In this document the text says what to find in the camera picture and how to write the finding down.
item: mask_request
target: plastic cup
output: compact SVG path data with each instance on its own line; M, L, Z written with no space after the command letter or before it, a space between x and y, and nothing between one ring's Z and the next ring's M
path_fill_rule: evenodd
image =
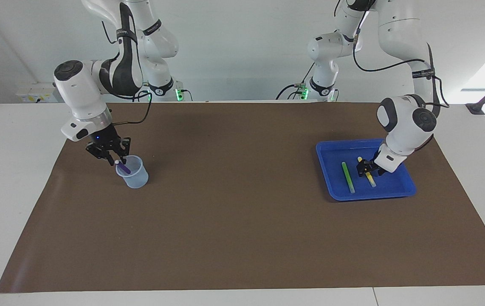
M129 188L137 189L144 186L148 182L148 172L142 164L142 159L137 155L126 156L126 167L131 170L131 174L127 174L120 165L116 165L116 173L121 176Z

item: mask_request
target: black velcro strap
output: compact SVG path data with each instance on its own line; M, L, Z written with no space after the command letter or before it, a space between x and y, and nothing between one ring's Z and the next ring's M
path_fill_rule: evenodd
M161 28L161 20L158 19L151 27L149 27L148 29L142 31L142 33L144 33L145 36L150 36L152 35L155 31L159 30L159 28Z
M174 84L175 84L175 81L173 80L173 78L171 78L171 81L169 81L169 83L167 83L166 85L163 85L161 87L149 85L149 87L154 92L155 95L164 96L167 93L167 91L169 91L171 88L173 88Z
M121 38L121 37L129 37L132 39L134 42L137 42L137 35L133 33L132 31L128 31L126 29L118 29L116 30L116 38Z
M435 75L435 68L413 72L413 78L432 77L434 75Z
M323 86L316 84L314 82L314 78L310 79L310 87L312 87L312 89L314 91L316 91L317 93L319 93L322 97L326 97L327 95L329 95L331 90L333 89L333 86L335 86L335 84L333 84L329 87L323 87Z

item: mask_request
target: blue tray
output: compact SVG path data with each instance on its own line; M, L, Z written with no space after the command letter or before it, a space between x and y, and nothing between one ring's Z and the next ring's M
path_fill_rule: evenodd
M331 141L316 145L322 172L326 178L327 189L333 199L355 201L370 199L403 198L416 194L416 186L405 165L400 165L394 173L374 176L377 186L371 187L366 176L359 177L356 165L358 157L372 159L382 139L363 139L357 141ZM354 183L355 194L350 193L344 176L342 162L346 162Z

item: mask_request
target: brown mat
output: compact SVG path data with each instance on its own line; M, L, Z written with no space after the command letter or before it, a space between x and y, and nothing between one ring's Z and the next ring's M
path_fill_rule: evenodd
M416 196L328 195L316 144L384 137L376 108L154 104L118 130L140 190L67 142L0 292L485 285L485 226L435 141L406 162Z

